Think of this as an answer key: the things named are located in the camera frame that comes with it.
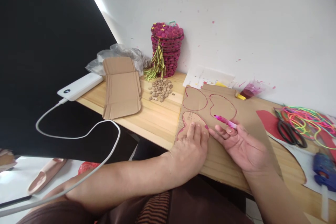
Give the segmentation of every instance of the black panel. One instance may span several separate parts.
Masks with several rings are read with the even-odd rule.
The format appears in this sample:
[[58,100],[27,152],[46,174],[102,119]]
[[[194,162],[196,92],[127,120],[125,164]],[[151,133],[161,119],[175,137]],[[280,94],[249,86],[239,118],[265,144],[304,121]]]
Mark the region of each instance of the black panel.
[[[102,161],[116,138],[112,123],[85,140],[42,136],[35,122],[61,97],[56,92],[87,74],[97,52],[116,43],[94,0],[0,0],[1,125],[0,148],[22,155]],[[101,115],[67,102],[41,122],[60,136],[81,136]],[[135,147],[124,134],[116,155]]]

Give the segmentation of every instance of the paint cup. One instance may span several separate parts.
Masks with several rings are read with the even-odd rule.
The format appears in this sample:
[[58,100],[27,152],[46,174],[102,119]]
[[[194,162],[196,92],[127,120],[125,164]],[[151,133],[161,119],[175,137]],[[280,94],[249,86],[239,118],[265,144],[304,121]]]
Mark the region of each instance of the paint cup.
[[240,95],[244,96],[246,99],[250,99],[253,96],[260,94],[261,92],[267,89],[267,85],[265,83],[252,80],[247,86],[240,92]]

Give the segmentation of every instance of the black scissors handle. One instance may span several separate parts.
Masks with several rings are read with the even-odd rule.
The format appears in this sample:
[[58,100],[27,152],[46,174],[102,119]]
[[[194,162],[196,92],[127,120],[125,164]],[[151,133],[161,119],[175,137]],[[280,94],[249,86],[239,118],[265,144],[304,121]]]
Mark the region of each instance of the black scissors handle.
[[282,120],[279,120],[278,131],[287,143],[291,145],[298,145],[301,148],[308,147],[307,142],[305,141],[303,136],[296,129],[294,129],[290,124]]

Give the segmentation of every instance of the glue gun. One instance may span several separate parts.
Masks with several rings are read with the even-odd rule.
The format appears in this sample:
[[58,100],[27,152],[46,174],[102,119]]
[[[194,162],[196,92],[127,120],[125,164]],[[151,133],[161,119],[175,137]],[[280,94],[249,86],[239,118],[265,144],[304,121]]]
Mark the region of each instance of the glue gun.
[[314,176],[317,184],[327,186],[329,191],[336,191],[336,167],[327,155],[315,154],[313,170],[317,174]]

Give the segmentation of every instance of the white paper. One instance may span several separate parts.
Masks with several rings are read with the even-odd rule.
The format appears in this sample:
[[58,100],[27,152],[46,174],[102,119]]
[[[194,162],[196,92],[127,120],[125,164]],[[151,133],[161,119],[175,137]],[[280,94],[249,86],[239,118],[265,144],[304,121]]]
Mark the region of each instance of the white paper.
[[[316,173],[313,171],[313,162],[315,154],[306,151],[302,148],[296,147],[295,145],[290,145],[289,143],[286,143],[280,139],[275,138],[271,134],[267,135],[272,139],[274,139],[275,141],[277,141],[278,143],[280,143],[281,145],[283,145],[287,150],[289,150],[290,153],[292,153],[295,159],[299,162],[307,180],[304,186],[321,194],[322,188],[314,180],[314,176],[316,175]],[[328,196],[333,201],[336,201],[336,192],[328,191]]]
[[235,82],[233,75],[228,75],[217,70],[207,68],[201,65],[198,65],[194,68],[189,69],[187,76],[183,82],[183,86],[191,86],[193,88],[201,89],[204,83],[215,85],[217,82],[220,82],[232,88]]

